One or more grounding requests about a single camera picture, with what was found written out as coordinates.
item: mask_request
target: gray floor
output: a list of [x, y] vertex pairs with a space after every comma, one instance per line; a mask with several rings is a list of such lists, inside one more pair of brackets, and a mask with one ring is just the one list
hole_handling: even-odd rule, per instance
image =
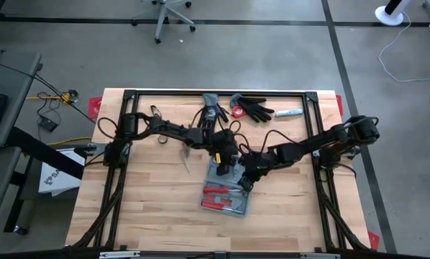
[[[329, 0], [329, 6], [334, 21], [374, 22], [374, 9], [386, 2]], [[420, 5], [412, 2], [410, 18], [429, 22]], [[7, 0], [2, 11], [20, 17], [129, 19], [153, 8], [136, 0]], [[191, 9], [179, 9], [193, 19], [325, 21], [320, 0], [195, 0]], [[88, 98], [106, 87], [332, 89], [346, 99], [326, 27], [199, 25], [190, 33], [187, 26], [172, 24], [164, 26], [160, 45], [152, 40], [154, 30], [151, 24], [0, 22], [0, 48], [42, 53], [42, 76], [62, 90], [76, 89], [81, 96], [76, 106], [84, 111]], [[396, 83], [378, 62], [399, 30], [338, 27], [337, 36], [359, 113], [380, 118], [382, 137], [370, 154], [398, 252], [430, 256], [430, 81]], [[384, 61], [399, 79], [430, 77], [430, 31], [410, 28]], [[46, 90], [34, 83], [29, 95]], [[17, 121], [34, 136], [39, 106], [26, 101]], [[59, 111], [63, 122], [52, 134], [41, 133], [44, 142], [91, 135], [93, 127], [81, 115], [67, 106]], [[380, 235], [361, 159], [354, 164], [367, 226]], [[9, 206], [5, 202], [1, 208], [0, 231]], [[23, 219], [31, 225], [30, 235], [0, 232], [0, 253], [61, 247], [73, 206], [30, 204]]]

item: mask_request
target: red-handled tool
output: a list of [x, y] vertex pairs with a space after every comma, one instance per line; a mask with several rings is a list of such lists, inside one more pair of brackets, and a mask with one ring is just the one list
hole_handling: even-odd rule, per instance
[[215, 203], [211, 203], [211, 202], [207, 202], [207, 201], [202, 201], [202, 206], [204, 206], [206, 208], [210, 208], [210, 209], [227, 210], [230, 212], [242, 214], [242, 212], [237, 211], [235, 209], [224, 208], [223, 205], [221, 205], [221, 204], [215, 204]]
[[222, 187], [205, 187], [203, 192], [205, 194], [214, 193], [214, 194], [228, 194], [230, 192], [240, 192], [239, 189], [230, 189], [230, 188], [222, 188]]
[[[215, 202], [216, 197], [206, 194], [203, 196], [203, 199], [207, 200], [207, 201]], [[225, 206], [231, 206], [232, 202], [231, 202], [231, 200], [228, 200], [228, 199], [220, 199], [220, 204], [225, 205]]]

